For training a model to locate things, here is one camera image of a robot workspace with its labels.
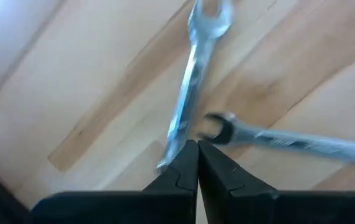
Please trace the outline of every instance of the wooden floor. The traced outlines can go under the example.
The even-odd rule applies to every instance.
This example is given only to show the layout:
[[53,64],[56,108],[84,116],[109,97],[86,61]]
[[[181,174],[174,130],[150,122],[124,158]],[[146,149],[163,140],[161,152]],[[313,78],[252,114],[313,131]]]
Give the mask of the wooden floor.
[[[0,0],[0,181],[28,207],[154,179],[186,66],[186,0]],[[355,140],[355,1],[234,1],[198,118]],[[197,119],[195,129],[207,124]],[[355,165],[222,149],[278,189],[355,189]],[[199,209],[200,222],[204,211]]]

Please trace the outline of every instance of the chrome wrench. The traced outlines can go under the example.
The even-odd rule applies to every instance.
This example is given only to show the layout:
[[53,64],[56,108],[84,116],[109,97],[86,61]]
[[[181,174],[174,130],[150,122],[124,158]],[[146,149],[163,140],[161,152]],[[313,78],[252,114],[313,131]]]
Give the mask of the chrome wrench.
[[197,109],[202,80],[217,40],[232,24],[233,8],[230,0],[219,0],[219,16],[206,17],[202,0],[197,0],[188,20],[191,51],[186,71],[168,131],[168,143],[157,165],[160,174],[183,148],[188,138],[191,119]]
[[231,113],[208,113],[204,117],[221,124],[219,134],[199,133],[199,137],[216,145],[254,144],[293,151],[311,152],[355,162],[355,142],[307,134],[269,130],[247,125]]

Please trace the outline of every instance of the wrench handle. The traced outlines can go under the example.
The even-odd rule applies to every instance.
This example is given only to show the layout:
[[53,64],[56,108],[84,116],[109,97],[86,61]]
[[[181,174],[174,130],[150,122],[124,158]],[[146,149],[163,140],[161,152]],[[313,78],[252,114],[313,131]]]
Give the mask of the wrench handle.
[[253,143],[268,147],[312,152],[332,158],[355,161],[355,142],[276,130],[261,130]]
[[168,143],[164,156],[157,165],[158,173],[173,161],[189,137],[191,121],[197,111],[202,81],[212,55],[215,40],[193,40],[189,61],[184,72],[183,81],[171,124],[168,130]]

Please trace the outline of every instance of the open-end wrench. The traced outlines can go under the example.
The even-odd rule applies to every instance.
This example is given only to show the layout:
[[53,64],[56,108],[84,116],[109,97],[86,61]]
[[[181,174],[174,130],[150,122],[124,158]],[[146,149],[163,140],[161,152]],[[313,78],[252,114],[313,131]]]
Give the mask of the open-end wrench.
[[231,113],[208,113],[204,117],[221,124],[219,134],[199,133],[199,137],[216,145],[254,144],[301,152],[312,152],[355,162],[355,142],[307,134],[269,130],[247,125]]
[[172,121],[169,125],[168,143],[164,157],[157,165],[158,173],[167,168],[188,138],[191,119],[197,109],[202,80],[215,43],[232,24],[231,1],[219,0],[218,9],[218,17],[206,17],[202,13],[202,0],[197,0],[189,16],[188,29],[191,51]]

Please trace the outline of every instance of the combination wrench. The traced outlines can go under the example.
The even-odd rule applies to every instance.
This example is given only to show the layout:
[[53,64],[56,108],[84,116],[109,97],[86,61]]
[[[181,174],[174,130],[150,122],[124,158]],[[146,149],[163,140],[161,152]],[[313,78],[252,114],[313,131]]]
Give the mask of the combination wrench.
[[218,39],[232,24],[233,8],[230,0],[219,0],[218,12],[218,17],[204,16],[202,0],[197,0],[190,13],[187,25],[191,51],[169,125],[166,150],[156,167],[159,174],[168,167],[186,143],[212,51]]
[[244,124],[232,113],[208,113],[204,118],[219,123],[220,131],[215,135],[198,133],[198,136],[216,145],[254,144],[355,162],[355,142],[352,141],[264,129]]

